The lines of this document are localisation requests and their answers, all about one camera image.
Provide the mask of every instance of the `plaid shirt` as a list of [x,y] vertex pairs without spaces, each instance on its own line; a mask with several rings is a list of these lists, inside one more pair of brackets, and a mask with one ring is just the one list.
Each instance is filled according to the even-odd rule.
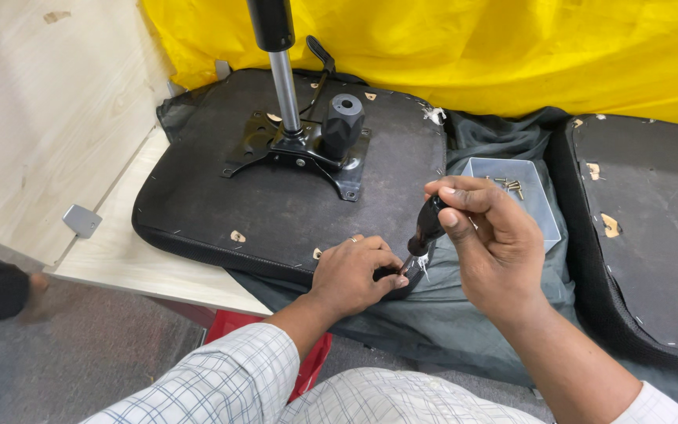
[[[287,334],[252,323],[187,355],[153,386],[83,423],[467,422],[538,424],[435,376],[358,368],[286,404],[300,359]],[[616,424],[678,424],[678,404],[644,383]]]

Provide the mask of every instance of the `shirt sleeve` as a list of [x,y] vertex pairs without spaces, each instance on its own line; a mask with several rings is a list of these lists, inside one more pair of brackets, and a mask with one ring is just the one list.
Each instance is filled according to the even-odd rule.
[[83,423],[275,422],[299,367],[297,347],[284,331],[251,323],[194,350],[153,386]]
[[643,381],[640,394],[611,424],[678,424],[678,403]]

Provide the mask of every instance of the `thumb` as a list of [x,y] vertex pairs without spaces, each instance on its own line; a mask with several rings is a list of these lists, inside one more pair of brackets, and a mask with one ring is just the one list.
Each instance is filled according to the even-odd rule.
[[380,292],[383,292],[382,296],[389,293],[392,290],[402,288],[410,284],[410,280],[404,275],[391,274],[383,277],[382,279],[376,281],[376,286]]
[[472,255],[481,256],[487,253],[483,242],[478,237],[476,227],[461,210],[453,207],[441,210],[438,213],[438,222],[444,227],[449,239],[457,248],[460,258]]

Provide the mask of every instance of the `yellow plastic sheet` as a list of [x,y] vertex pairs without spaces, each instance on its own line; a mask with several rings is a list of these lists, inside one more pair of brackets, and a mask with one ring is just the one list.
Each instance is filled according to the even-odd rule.
[[[216,80],[214,60],[268,68],[245,0],[143,0],[176,67]],[[292,0],[292,66],[337,70],[435,106],[519,116],[541,106],[678,122],[675,0]]]

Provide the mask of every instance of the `bare foot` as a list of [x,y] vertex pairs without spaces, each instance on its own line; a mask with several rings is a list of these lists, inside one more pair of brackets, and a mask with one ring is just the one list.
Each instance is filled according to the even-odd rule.
[[30,292],[25,308],[17,315],[17,321],[20,323],[35,323],[46,318],[46,308],[44,307],[44,294],[49,288],[49,281],[46,275],[41,273],[30,276]]

